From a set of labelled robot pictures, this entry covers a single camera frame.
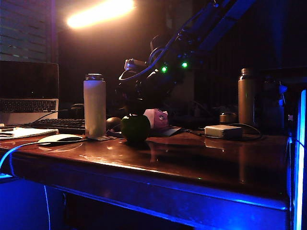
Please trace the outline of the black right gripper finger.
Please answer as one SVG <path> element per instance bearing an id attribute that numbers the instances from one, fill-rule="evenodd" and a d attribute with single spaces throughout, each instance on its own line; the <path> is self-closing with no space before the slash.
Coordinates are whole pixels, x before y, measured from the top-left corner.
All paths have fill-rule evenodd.
<path id="1" fill-rule="evenodd" d="M 134 100 L 132 98 L 132 95 L 130 94 L 128 86 L 124 83 L 119 83 L 116 88 L 116 95 L 120 108 L 124 109 L 127 113 L 132 113 L 134 110 Z"/>
<path id="2" fill-rule="evenodd" d="M 138 92 L 137 93 L 137 111 L 140 113 L 144 113 L 146 109 L 154 109 L 155 108 L 155 99 L 154 94 L 152 92 L 150 93 L 144 93 L 144 92 Z"/>

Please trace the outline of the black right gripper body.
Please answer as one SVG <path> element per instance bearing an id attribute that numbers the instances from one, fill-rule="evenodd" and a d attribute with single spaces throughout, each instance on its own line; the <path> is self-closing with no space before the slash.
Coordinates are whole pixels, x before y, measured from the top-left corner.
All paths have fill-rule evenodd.
<path id="1" fill-rule="evenodd" d="M 174 68 L 162 72 L 154 70 L 139 84 L 139 93 L 148 101 L 162 101 L 166 98 L 177 84 L 183 82 L 185 70 Z"/>

